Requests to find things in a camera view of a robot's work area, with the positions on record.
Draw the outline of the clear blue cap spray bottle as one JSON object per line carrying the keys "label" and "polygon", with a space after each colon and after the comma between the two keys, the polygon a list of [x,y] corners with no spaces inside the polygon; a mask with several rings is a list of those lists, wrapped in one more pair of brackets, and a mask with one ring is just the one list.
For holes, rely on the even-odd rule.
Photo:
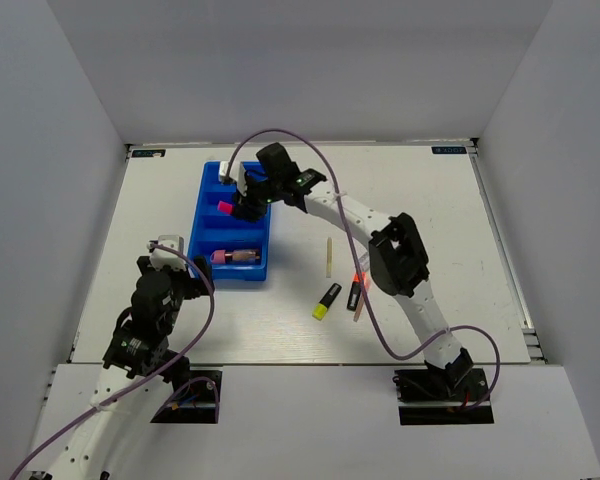
{"label": "clear blue cap spray bottle", "polygon": [[367,271],[370,267],[369,254],[365,252],[359,257],[359,264],[362,270]]}

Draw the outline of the orange cap black highlighter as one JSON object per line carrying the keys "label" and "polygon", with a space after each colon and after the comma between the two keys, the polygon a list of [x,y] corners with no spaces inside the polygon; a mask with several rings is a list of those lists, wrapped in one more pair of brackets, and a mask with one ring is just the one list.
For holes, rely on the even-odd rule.
{"label": "orange cap black highlighter", "polygon": [[358,308],[360,299],[362,298],[362,290],[365,287],[366,273],[363,272],[361,275],[355,274],[347,297],[346,308],[349,311],[355,311]]}

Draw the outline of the yellow cap black highlighter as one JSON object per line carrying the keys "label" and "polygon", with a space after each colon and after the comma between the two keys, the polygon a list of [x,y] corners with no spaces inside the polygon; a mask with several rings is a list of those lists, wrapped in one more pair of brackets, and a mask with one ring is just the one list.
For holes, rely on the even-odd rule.
{"label": "yellow cap black highlighter", "polygon": [[316,304],[312,312],[312,317],[316,320],[321,321],[325,317],[326,313],[328,312],[329,308],[331,307],[341,290],[342,286],[339,283],[333,283],[327,289],[327,291],[319,300],[319,302]]}

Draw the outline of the left corner label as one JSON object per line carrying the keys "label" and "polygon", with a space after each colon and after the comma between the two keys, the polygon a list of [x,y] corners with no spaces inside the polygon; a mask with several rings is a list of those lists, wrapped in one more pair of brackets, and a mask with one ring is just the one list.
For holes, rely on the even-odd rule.
{"label": "left corner label", "polygon": [[161,158],[166,154],[165,149],[134,149],[131,152],[132,158]]}

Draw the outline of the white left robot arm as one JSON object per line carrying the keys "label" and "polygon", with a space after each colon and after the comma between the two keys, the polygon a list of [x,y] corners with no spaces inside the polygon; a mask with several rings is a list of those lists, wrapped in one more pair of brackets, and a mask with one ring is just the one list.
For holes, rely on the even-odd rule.
{"label": "white left robot arm", "polygon": [[196,334],[178,352],[170,349],[168,337],[185,301],[214,296],[211,265],[202,256],[188,258],[157,243],[137,265],[140,277],[116,321],[88,406],[35,447],[13,478],[62,436],[68,439],[60,454],[49,466],[32,470],[32,478],[111,478],[134,428],[150,423],[166,406],[161,394],[179,399],[196,383],[187,354],[202,336]]}

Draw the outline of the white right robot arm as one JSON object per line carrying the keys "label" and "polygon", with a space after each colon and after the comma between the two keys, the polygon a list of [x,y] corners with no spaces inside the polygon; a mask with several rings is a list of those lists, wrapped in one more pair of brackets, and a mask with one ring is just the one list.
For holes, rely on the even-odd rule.
{"label": "white right robot arm", "polygon": [[230,215],[255,222],[271,204],[282,202],[341,228],[351,246],[365,246],[367,273],[406,314],[421,343],[433,390],[446,399],[464,391],[473,361],[436,302],[428,254],[414,219],[406,213],[389,216],[350,198],[334,170],[301,170],[280,143],[265,146],[256,158],[263,176],[235,168],[231,161],[221,167],[220,180],[236,187]]}

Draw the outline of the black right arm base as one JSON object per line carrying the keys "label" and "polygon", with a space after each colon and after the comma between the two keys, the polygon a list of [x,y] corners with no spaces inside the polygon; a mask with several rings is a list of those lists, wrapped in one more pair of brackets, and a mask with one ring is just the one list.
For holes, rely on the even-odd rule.
{"label": "black right arm base", "polygon": [[494,423],[487,377],[474,368],[455,390],[438,386],[426,369],[395,370],[401,426],[459,426]]}

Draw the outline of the orange refill tube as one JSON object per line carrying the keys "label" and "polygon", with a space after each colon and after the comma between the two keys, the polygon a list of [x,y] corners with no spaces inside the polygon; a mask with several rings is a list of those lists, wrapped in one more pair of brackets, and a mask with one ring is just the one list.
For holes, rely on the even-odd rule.
{"label": "orange refill tube", "polygon": [[362,315],[364,305],[365,305],[365,300],[364,300],[365,295],[366,295],[366,289],[361,290],[361,293],[359,295],[359,301],[358,301],[358,304],[356,306],[354,316],[353,316],[353,321],[355,323],[357,323],[360,320],[360,317]]}

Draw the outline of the corner label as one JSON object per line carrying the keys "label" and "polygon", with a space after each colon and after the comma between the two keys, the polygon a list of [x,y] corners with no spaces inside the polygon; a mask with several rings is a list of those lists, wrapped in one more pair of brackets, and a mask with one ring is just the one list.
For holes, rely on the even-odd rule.
{"label": "corner label", "polygon": [[431,147],[434,155],[466,155],[465,146],[459,145],[435,145]]}
{"label": "corner label", "polygon": [[134,149],[131,152],[132,158],[161,158],[166,154],[165,149]]}

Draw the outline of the right corner label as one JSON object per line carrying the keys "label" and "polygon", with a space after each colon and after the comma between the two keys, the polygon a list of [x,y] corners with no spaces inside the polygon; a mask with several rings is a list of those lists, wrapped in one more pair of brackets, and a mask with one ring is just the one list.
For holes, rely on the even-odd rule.
{"label": "right corner label", "polygon": [[466,155],[465,146],[459,145],[435,145],[431,147],[434,155]]}

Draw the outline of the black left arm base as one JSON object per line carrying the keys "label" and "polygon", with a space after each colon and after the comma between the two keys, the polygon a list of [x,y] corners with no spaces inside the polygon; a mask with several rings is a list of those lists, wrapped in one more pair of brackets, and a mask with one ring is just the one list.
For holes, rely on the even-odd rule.
{"label": "black left arm base", "polygon": [[174,389],[151,420],[154,424],[214,425],[218,423],[222,391],[221,369],[193,369],[191,380]]}

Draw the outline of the pink cap black highlighter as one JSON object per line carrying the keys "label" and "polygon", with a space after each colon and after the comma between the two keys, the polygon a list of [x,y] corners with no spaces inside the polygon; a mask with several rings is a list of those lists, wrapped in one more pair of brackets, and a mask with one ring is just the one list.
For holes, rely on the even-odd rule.
{"label": "pink cap black highlighter", "polygon": [[235,205],[225,201],[219,201],[217,204],[217,210],[225,215],[232,216],[235,209]]}

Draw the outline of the blue compartment tray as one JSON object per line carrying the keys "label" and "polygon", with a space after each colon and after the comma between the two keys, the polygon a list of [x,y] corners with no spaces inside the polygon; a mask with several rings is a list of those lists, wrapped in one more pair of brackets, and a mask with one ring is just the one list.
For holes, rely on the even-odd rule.
{"label": "blue compartment tray", "polygon": [[213,264],[214,280],[263,282],[267,277],[271,211],[256,223],[233,218],[218,209],[221,202],[232,203],[234,185],[219,180],[219,161],[204,164],[189,238],[188,256],[204,256],[211,262],[216,250],[257,250],[260,258],[247,263]]}

